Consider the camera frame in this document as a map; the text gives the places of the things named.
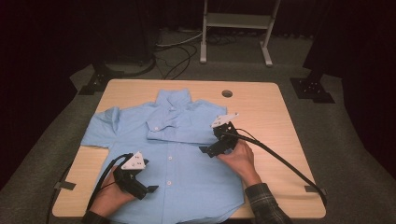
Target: table top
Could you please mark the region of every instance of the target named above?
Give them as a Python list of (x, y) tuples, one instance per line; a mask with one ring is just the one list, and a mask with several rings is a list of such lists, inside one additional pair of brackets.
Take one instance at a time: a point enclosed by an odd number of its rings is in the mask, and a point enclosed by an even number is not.
[[(154, 102), (159, 90), (185, 88), (189, 89), (193, 101), (204, 99), (216, 105), (227, 106), (229, 114), (239, 113), (233, 119), (235, 128), (251, 133), (314, 181), (288, 109), (275, 83), (113, 79), (108, 82), (96, 112), (105, 111), (112, 106), (126, 108)], [(231, 92), (232, 96), (223, 96), (224, 91)], [(286, 214), (294, 218), (325, 216), (326, 210), (319, 195), (305, 191), (304, 186), (308, 184), (265, 150), (248, 144), (255, 154), (256, 170)], [(76, 186), (73, 190), (61, 189), (52, 209), (53, 215), (84, 216), (106, 156), (105, 148), (79, 148), (65, 180), (75, 183)], [(232, 218), (252, 217), (254, 216), (247, 199), (232, 215)]]

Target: dark background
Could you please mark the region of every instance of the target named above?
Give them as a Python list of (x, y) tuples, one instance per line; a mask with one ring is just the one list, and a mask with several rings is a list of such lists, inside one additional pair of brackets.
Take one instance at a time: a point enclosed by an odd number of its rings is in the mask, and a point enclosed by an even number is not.
[[(149, 28), (200, 29), (203, 2), (3, 1), (1, 186), (77, 93), (72, 74), (120, 55), (146, 61)], [(209, 11), (253, 14), (273, 4), (209, 2)], [(394, 9), (384, 0), (283, 0), (273, 35), (315, 38), (304, 67), (343, 79), (346, 109), (361, 141), (396, 176)]]

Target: wrist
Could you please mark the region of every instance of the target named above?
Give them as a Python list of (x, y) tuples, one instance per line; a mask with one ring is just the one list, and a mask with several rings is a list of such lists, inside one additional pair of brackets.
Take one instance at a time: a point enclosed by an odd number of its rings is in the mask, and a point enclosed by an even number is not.
[(90, 211), (101, 217), (108, 217), (120, 207), (121, 205), (118, 205), (118, 202), (112, 202), (110, 199), (107, 199), (106, 196), (103, 196), (96, 198), (90, 207)]
[(247, 188), (252, 185), (262, 183), (262, 179), (260, 178), (259, 174), (257, 174), (257, 172), (252, 172), (247, 175), (243, 175), (242, 180), (244, 181), (245, 187)]

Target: shelf leg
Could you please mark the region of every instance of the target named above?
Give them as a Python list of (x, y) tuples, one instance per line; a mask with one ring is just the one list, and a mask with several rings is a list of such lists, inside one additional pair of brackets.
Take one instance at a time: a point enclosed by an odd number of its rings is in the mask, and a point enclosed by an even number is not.
[(279, 9), (279, 5), (280, 5), (280, 0), (276, 0), (275, 5), (274, 5), (274, 10), (273, 13), (271, 15), (271, 20), (270, 23), (268, 24), (268, 29), (265, 32), (264, 38), (260, 41), (260, 46), (262, 47), (262, 55), (264, 56), (264, 60), (265, 60), (265, 64), (268, 67), (272, 67), (273, 63), (271, 61), (271, 57), (270, 57), (270, 53), (268, 52), (268, 42), (270, 40), (270, 36), (272, 33), (272, 30), (274, 28), (274, 23), (275, 23), (275, 18), (276, 18), (276, 13), (277, 10)]
[(205, 0), (204, 4), (204, 22), (202, 27), (202, 41), (201, 41), (201, 58), (199, 60), (200, 63), (206, 63), (206, 24), (207, 24), (207, 0)]

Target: black tape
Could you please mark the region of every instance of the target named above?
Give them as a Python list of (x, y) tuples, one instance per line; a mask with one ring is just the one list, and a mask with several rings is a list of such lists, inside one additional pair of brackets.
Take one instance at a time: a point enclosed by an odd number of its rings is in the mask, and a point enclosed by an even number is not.
[(75, 183), (70, 183), (70, 182), (64, 181), (64, 182), (56, 183), (54, 188), (55, 189), (70, 189), (70, 190), (73, 190), (75, 186), (76, 186)]
[[(324, 195), (327, 195), (326, 189), (320, 189), (320, 190), (323, 192)], [(305, 186), (305, 191), (306, 191), (306, 192), (313, 192), (313, 193), (318, 192), (318, 191), (317, 191), (316, 189), (314, 189), (314, 187), (312, 187), (312, 186)]]

